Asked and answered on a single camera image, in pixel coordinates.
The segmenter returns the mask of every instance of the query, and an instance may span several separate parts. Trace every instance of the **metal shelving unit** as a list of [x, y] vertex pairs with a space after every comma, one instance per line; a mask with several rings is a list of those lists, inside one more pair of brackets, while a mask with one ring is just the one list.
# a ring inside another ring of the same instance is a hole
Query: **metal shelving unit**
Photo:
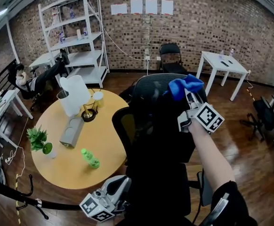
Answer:
[[[78, 1], [78, 0], [58, 0], [44, 8], [42, 8], [41, 4], [39, 4], [39, 15], [40, 15], [40, 21], [42, 25], [42, 30], [45, 37], [45, 42], [52, 60], [52, 64], [55, 63], [55, 60], [52, 54], [53, 51], [61, 48], [66, 48], [66, 50], [68, 51], [67, 47], [70, 47], [70, 46], [87, 44], [87, 43], [90, 44], [91, 51], [68, 54], [70, 64], [67, 65], [66, 67], [67, 69], [69, 68], [72, 69], [68, 75], [68, 78], [74, 75], [80, 75], [86, 84], [98, 83], [100, 85], [100, 88], [102, 88], [104, 78], [106, 74], [110, 72], [110, 70], [109, 70], [109, 64], [108, 64], [108, 59], [106, 54], [103, 24], [101, 22], [102, 14], [101, 14], [100, 0], [97, 0], [98, 12], [94, 11], [94, 9], [92, 8], [88, 0], [83, 0], [85, 15], [62, 21], [60, 12], [59, 12], [60, 7], [75, 1]], [[57, 7], [57, 10], [58, 10], [59, 21], [58, 23], [55, 23], [51, 25], [50, 27], [46, 27], [43, 19], [43, 12], [45, 12], [47, 9], [55, 8], [55, 7]], [[100, 31], [98, 32], [91, 31], [90, 18], [92, 16], [95, 16], [96, 21], [99, 22]], [[86, 21], [86, 27], [88, 30], [87, 38], [84, 38], [84, 36], [82, 35], [82, 39], [79, 40], [77, 36], [72, 36], [72, 37], [67, 37], [63, 43], [58, 42], [54, 45], [50, 44], [49, 33], [52, 29], [59, 27], [60, 30], [63, 32], [64, 25], [76, 23], [78, 21], [83, 21], [83, 20]], [[101, 38], [101, 41], [102, 41], [102, 49], [95, 50], [93, 41], [99, 37]], [[81, 68], [81, 66], [86, 66], [86, 65], [93, 65], [93, 66], [87, 67], [87, 68], [86, 67]]]

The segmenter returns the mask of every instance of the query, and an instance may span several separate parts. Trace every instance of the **shoe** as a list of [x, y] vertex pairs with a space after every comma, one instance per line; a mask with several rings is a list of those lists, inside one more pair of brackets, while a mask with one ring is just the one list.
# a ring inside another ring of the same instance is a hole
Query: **shoe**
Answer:
[[70, 64], [67, 52], [65, 50], [63, 50], [63, 49], [60, 49], [60, 52], [62, 54], [62, 59], [63, 59], [63, 62], [65, 63], [65, 65]]

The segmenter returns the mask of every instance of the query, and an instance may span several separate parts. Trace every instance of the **potted plant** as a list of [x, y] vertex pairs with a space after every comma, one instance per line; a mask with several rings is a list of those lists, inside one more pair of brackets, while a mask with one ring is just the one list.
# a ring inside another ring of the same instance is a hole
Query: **potted plant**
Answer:
[[52, 143], [46, 142], [47, 131], [41, 131], [41, 127], [39, 129], [33, 127], [32, 129], [27, 129], [27, 137], [30, 141], [32, 151], [42, 150], [45, 155], [48, 155], [51, 158], [56, 157], [56, 152], [53, 150]]

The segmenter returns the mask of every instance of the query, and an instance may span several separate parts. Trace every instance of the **round wooden table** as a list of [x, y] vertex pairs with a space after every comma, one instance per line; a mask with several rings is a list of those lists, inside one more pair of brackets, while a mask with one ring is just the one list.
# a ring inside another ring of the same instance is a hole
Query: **round wooden table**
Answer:
[[[47, 130], [47, 141], [52, 143], [57, 152], [54, 159], [42, 151], [32, 152], [36, 168], [48, 182], [67, 189], [87, 188], [106, 180], [124, 163], [126, 153], [112, 124], [112, 116], [128, 104], [110, 91], [101, 91], [104, 94], [104, 106], [98, 109], [93, 121], [84, 123], [74, 148], [65, 147], [59, 142], [69, 120], [59, 101], [53, 103], [38, 120], [36, 127]], [[77, 116], [81, 116], [82, 112], [83, 107]], [[98, 169], [92, 169], [83, 159], [82, 148], [91, 151], [99, 159]]]

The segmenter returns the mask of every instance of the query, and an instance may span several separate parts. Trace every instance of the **baseboard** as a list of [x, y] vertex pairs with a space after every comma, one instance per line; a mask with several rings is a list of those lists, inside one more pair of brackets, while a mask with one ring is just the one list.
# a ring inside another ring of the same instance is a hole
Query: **baseboard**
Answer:
[[[149, 73], [162, 73], [162, 70], [149, 70]], [[146, 74], [146, 70], [137, 70], [137, 69], [110, 69], [110, 73], [144, 73]], [[189, 72], [192, 75], [196, 75], [197, 72]], [[201, 73], [201, 76], [204, 77], [210, 77], [209, 73]], [[223, 76], [221, 75], [216, 75], [215, 78], [218, 79], [222, 79]], [[239, 78], [233, 78], [233, 77], [227, 77], [228, 80], [231, 81], [239, 81]], [[264, 84], [264, 83], [260, 83], [260, 82], [256, 82], [256, 81], [249, 81], [249, 83], [251, 84], [255, 84], [255, 85], [260, 85], [260, 86], [265, 86], [265, 87], [269, 87], [269, 88], [273, 88], [274, 89], [274, 85], [268, 85], [268, 84]]]

